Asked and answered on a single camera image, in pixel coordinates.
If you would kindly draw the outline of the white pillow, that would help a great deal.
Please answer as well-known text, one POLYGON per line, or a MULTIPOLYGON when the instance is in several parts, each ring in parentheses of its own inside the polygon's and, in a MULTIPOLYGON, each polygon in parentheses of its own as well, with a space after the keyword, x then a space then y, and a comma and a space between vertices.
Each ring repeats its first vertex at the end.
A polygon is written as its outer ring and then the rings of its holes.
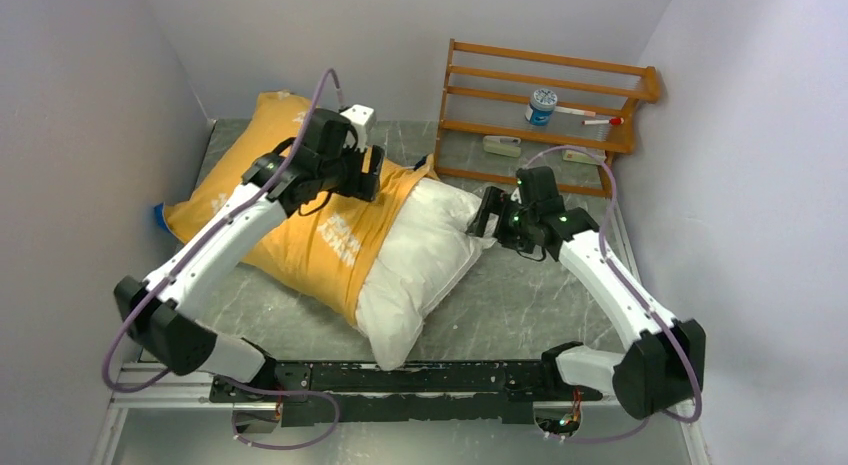
POLYGON ((466 233, 482 204, 477 195, 431 178, 404 200, 360 290, 356 328, 383 370, 401 367, 425 319, 491 248, 466 233))

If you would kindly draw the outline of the blue orange cartoon pillowcase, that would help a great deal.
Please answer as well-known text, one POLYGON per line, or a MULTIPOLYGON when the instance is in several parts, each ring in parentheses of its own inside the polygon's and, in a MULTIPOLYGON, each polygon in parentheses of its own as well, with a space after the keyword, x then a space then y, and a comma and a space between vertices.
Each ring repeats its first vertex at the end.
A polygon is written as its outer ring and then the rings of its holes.
MULTIPOLYGON (((255 159, 297 134, 309 106, 307 98, 287 90, 260 93, 247 129, 190 199, 155 206, 159 226, 188 242, 223 207, 255 159)), ((356 325, 360 292, 401 207, 421 179, 434 175, 429 163, 411 170, 385 160, 375 201, 322 192, 307 204, 306 215, 288 218, 243 261, 356 325)))

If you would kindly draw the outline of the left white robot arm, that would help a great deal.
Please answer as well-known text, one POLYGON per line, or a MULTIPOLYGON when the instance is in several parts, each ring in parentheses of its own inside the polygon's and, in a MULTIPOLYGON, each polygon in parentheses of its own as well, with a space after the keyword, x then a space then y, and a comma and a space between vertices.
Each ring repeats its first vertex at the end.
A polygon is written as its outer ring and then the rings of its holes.
POLYGON ((385 152, 371 148, 376 112, 354 105, 308 113, 294 138, 259 156, 224 205, 168 262, 115 287, 127 334, 168 371, 236 381, 261 401, 277 387, 276 361, 260 347, 198 322, 205 297, 268 233, 318 197, 375 200, 385 152))

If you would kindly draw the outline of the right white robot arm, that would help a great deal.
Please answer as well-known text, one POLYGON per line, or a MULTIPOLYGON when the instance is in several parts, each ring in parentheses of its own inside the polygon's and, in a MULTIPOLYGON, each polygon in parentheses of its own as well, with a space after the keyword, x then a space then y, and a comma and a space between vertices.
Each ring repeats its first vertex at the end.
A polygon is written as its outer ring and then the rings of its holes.
POLYGON ((555 260, 585 287, 619 337, 621 353, 578 343, 548 350, 539 374, 548 397, 588 388, 614 397, 634 419, 663 413, 693 423, 703 412, 706 332, 662 306, 612 252, 605 231, 586 210, 565 206, 547 166, 519 169, 512 192, 488 187, 467 228, 525 258, 539 251, 555 260))

